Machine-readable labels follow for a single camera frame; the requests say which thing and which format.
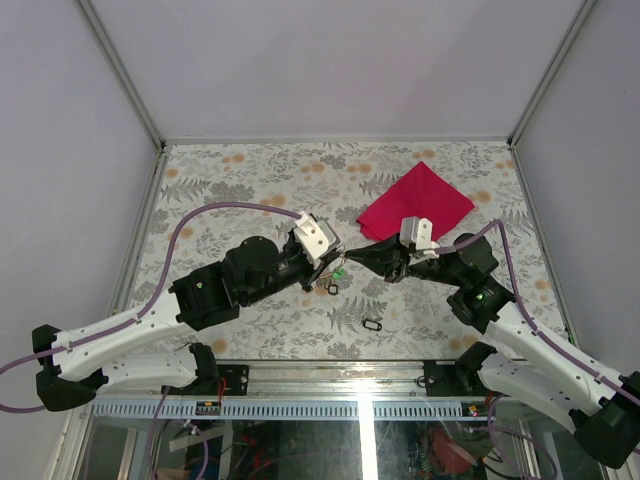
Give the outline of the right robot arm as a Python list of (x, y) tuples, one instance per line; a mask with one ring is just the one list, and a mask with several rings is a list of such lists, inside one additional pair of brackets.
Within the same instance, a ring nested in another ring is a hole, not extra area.
[(482, 233), (424, 253), (399, 236), (346, 252), (388, 283), (416, 278), (455, 287), (447, 302), (481, 342), (459, 359), (458, 387), (517, 399), (565, 427), (600, 464), (619, 469), (639, 447), (639, 374), (608, 367), (538, 322), (517, 285), (493, 275), (499, 262)]

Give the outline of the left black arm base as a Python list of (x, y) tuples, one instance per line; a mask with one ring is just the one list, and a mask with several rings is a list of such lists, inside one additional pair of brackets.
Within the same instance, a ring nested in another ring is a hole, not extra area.
[(192, 395), (218, 395), (224, 388), (224, 397), (246, 396), (249, 386), (250, 367), (246, 364), (223, 364), (218, 366), (216, 374), (198, 379), (193, 387)]

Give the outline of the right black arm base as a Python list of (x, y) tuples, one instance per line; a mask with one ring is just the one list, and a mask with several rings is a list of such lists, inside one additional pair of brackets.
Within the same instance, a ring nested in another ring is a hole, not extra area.
[(451, 360), (423, 360), (415, 384), (427, 397), (470, 396), (473, 392), (466, 373)]

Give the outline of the large metal keyring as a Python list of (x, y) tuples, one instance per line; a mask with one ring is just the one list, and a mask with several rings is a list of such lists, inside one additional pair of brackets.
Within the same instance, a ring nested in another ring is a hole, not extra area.
[[(327, 290), (327, 286), (329, 284), (336, 284), (339, 287), (339, 281), (346, 275), (346, 257), (344, 253), (341, 253), (328, 267), (327, 269), (321, 273), (319, 275), (319, 277), (316, 280), (316, 285), (320, 286), (322, 288), (324, 288), (325, 290)], [(343, 268), (345, 270), (345, 275), (340, 278), (340, 279), (334, 279), (332, 274), (340, 269)]]

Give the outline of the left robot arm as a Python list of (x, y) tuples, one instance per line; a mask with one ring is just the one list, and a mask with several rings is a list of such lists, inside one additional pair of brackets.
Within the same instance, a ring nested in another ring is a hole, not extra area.
[(83, 329), (33, 330), (41, 354), (36, 392), (45, 409), (71, 410), (99, 394), (167, 388), (172, 394), (216, 395), (222, 386), (212, 349), (195, 342), (164, 354), (137, 354), (155, 341), (194, 334), (235, 320), (248, 307), (294, 284), (305, 291), (336, 258), (338, 240), (304, 243), (289, 236), (283, 247), (253, 236), (215, 263), (172, 283), (152, 306), (125, 311)]

